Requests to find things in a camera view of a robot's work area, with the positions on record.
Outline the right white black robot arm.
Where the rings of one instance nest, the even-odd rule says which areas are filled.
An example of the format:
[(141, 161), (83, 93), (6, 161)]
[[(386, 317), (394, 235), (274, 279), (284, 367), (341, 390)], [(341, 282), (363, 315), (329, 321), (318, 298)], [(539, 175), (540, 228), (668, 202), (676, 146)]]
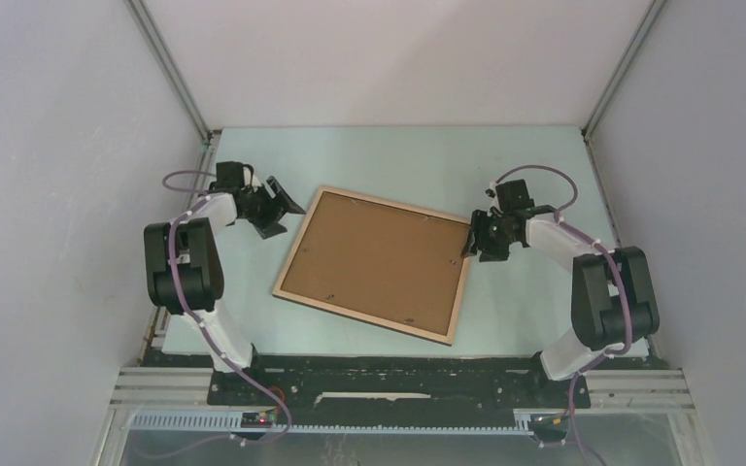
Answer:
[(539, 352), (540, 370), (526, 379), (529, 399), (550, 406), (564, 394), (564, 380), (658, 331), (647, 257), (637, 247), (608, 248), (568, 224), (556, 208), (536, 205), (523, 180), (494, 183), (487, 194), (492, 203), (472, 212), (462, 256), (506, 261), (519, 243), (544, 252), (571, 275), (570, 327)]

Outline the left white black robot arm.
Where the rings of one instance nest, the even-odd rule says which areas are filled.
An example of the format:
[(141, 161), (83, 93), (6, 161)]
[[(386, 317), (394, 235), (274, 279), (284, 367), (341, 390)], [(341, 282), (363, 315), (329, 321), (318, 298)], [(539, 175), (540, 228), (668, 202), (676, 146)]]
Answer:
[(252, 165), (219, 162), (205, 189), (177, 217), (144, 228), (147, 290), (152, 303), (192, 326), (207, 343), (214, 367), (233, 373), (231, 392), (256, 404), (268, 391), (267, 377), (249, 367), (254, 345), (243, 336), (225, 307), (224, 273), (216, 237), (238, 219), (262, 239), (286, 232), (281, 220), (302, 215), (279, 182), (261, 181)]

